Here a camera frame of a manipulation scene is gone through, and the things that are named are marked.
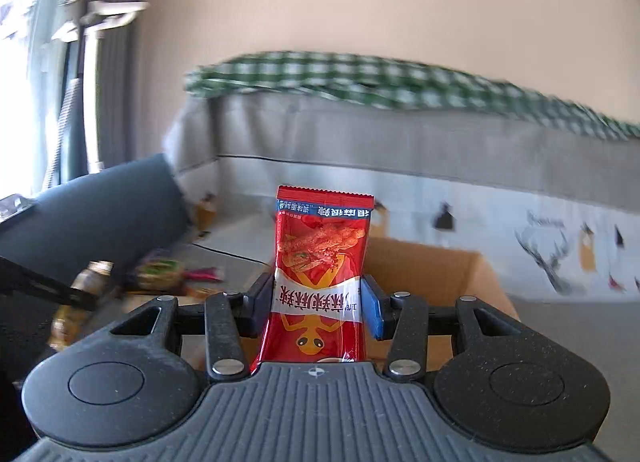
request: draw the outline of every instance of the silver bolt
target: silver bolt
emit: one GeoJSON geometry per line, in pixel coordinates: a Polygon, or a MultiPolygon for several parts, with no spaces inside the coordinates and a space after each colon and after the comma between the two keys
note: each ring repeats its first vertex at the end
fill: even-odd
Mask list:
{"type": "Polygon", "coordinates": [[[420,365],[411,359],[398,359],[389,365],[389,370],[396,376],[413,376],[420,371],[420,365]]]}
{"type": "Polygon", "coordinates": [[[244,363],[238,359],[221,359],[213,363],[212,368],[221,376],[235,376],[244,370],[244,363]]]}

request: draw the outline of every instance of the white banner on package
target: white banner on package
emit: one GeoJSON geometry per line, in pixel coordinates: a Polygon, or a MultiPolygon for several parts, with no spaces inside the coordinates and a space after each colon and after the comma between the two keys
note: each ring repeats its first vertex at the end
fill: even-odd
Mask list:
{"type": "Polygon", "coordinates": [[[326,289],[310,289],[291,280],[276,268],[271,312],[318,314],[340,321],[362,322],[360,277],[353,277],[326,289]]]}

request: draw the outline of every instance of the deer print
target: deer print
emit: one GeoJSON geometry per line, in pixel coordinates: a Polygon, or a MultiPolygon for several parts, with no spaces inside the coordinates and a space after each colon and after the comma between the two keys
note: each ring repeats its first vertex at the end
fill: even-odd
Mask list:
{"type": "Polygon", "coordinates": [[[516,233],[516,240],[522,246],[522,249],[533,257],[538,267],[541,267],[545,271],[545,274],[553,288],[556,290],[556,293],[566,296],[572,293],[572,286],[567,280],[559,277],[556,271],[560,267],[560,260],[569,254],[570,245],[564,236],[564,233],[560,232],[560,234],[562,235],[562,244],[561,246],[558,246],[558,244],[554,243],[555,250],[553,254],[549,256],[548,260],[545,260],[538,252],[538,247],[535,243],[529,243],[529,237],[526,236],[526,232],[522,232],[521,235],[516,233]]]}

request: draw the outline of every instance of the gingham fabric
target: gingham fabric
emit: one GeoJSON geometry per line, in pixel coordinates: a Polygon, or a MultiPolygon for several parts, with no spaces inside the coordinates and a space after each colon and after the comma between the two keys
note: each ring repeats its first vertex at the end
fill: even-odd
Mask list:
{"type": "Polygon", "coordinates": [[[469,110],[502,115],[601,139],[640,138],[640,125],[506,81],[437,65],[357,54],[278,51],[246,54],[187,75],[194,96],[258,91],[309,94],[405,110],[469,110]]]}

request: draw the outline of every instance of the red snack packet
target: red snack packet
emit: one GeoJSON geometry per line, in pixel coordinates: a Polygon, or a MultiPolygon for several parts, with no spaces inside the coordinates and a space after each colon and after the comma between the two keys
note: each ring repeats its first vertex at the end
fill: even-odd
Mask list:
{"type": "Polygon", "coordinates": [[[252,370],[366,357],[360,275],[373,204],[370,195],[279,187],[271,314],[252,370]]]}

